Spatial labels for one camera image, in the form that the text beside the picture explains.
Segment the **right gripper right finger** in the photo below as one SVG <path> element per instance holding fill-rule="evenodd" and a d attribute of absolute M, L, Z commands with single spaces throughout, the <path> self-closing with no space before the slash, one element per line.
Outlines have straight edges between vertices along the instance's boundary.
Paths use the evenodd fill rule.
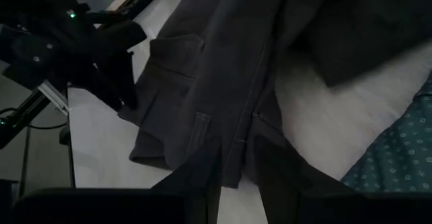
<path fill-rule="evenodd" d="M 259 192 L 269 223 L 353 223 L 354 191 L 315 169 L 291 146 L 255 138 Z"/>

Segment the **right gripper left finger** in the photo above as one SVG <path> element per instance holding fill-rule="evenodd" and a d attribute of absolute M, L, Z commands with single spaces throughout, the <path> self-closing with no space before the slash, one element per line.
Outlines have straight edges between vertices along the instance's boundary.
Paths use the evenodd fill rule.
<path fill-rule="evenodd" d="M 220 145 L 199 148 L 179 168 L 151 190 L 181 200 L 180 218 L 185 224 L 216 224 L 222 181 Z"/>

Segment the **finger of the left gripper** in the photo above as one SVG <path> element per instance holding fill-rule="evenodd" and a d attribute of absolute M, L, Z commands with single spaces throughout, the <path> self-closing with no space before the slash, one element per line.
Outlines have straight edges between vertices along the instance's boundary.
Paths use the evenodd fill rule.
<path fill-rule="evenodd" d="M 93 36 L 94 53 L 114 53 L 124 51 L 147 38 L 139 24 L 131 20 L 97 30 Z"/>
<path fill-rule="evenodd" d="M 70 83 L 95 95 L 114 111 L 123 106 L 137 108 L 131 53 L 117 53 L 100 63 L 77 65 L 70 71 Z"/>

